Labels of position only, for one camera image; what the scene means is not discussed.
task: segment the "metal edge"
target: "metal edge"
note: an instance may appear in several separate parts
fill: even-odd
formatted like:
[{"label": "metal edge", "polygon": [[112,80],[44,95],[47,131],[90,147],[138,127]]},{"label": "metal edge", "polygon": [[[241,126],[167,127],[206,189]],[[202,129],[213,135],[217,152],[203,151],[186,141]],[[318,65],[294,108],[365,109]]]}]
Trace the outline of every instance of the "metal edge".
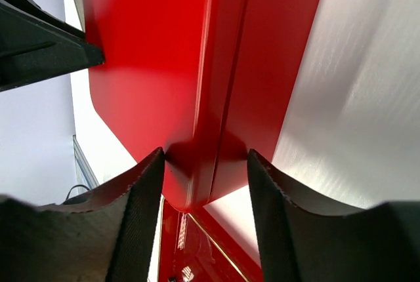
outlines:
[{"label": "metal edge", "polygon": [[73,145],[74,145],[75,164],[79,165],[88,187],[90,187],[90,189],[98,187],[99,182],[96,179],[96,176],[94,172],[92,171],[92,168],[89,165],[89,162],[87,161],[85,157],[85,154],[83,154],[83,151],[80,148],[79,142],[77,142],[76,135],[73,136]]}]

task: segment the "brushed aluminum surface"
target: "brushed aluminum surface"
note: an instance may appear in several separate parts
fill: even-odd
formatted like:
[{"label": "brushed aluminum surface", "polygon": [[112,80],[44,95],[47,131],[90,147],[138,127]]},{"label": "brushed aluminum surface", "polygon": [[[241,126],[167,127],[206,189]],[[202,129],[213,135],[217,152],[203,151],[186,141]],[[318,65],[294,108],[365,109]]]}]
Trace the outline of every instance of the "brushed aluminum surface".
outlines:
[{"label": "brushed aluminum surface", "polygon": [[275,166],[359,207],[420,199],[419,6],[320,0]]}]

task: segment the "cable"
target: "cable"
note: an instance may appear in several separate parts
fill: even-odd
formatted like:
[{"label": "cable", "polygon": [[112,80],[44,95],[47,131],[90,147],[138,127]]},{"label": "cable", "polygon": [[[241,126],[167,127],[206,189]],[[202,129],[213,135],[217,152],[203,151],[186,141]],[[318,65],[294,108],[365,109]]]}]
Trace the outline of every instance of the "cable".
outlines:
[{"label": "cable", "polygon": [[85,185],[82,185],[82,184],[75,185],[75,186],[73,186],[73,187],[71,187],[71,188],[70,188],[70,190],[69,190],[69,192],[68,192],[68,194],[67,194],[67,197],[66,197],[66,200],[65,200],[65,201],[67,201],[67,200],[70,198],[70,194],[71,194],[72,190],[73,190],[74,188],[77,188],[77,187],[83,187],[83,188],[85,188],[87,191],[90,191],[90,189],[89,189],[89,187],[88,187],[88,186],[85,186]]}]

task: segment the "white wall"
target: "white wall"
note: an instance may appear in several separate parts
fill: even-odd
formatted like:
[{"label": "white wall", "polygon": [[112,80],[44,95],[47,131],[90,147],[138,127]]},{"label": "white wall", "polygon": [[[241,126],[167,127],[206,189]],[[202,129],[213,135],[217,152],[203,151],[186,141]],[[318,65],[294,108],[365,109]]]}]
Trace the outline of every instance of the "white wall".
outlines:
[{"label": "white wall", "polygon": [[[34,0],[64,19],[64,0]],[[75,184],[70,76],[0,93],[0,192],[61,203]]]}]

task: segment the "red metal surface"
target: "red metal surface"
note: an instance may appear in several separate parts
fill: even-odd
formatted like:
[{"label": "red metal surface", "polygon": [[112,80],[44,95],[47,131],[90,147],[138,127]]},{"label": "red metal surface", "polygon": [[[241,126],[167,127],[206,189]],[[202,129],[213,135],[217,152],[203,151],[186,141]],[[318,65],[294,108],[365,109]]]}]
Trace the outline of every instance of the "red metal surface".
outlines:
[{"label": "red metal surface", "polygon": [[162,145],[163,193],[188,212],[274,153],[319,0],[85,0],[98,114],[140,161]]},{"label": "red metal surface", "polygon": [[208,202],[244,0],[84,0],[94,107],[140,161],[164,146],[163,193],[181,211]]},{"label": "red metal surface", "polygon": [[247,183],[250,148],[271,159],[319,0],[248,0],[211,200]]},{"label": "red metal surface", "polygon": [[261,268],[205,209],[176,211],[164,202],[159,282],[263,281]]}]

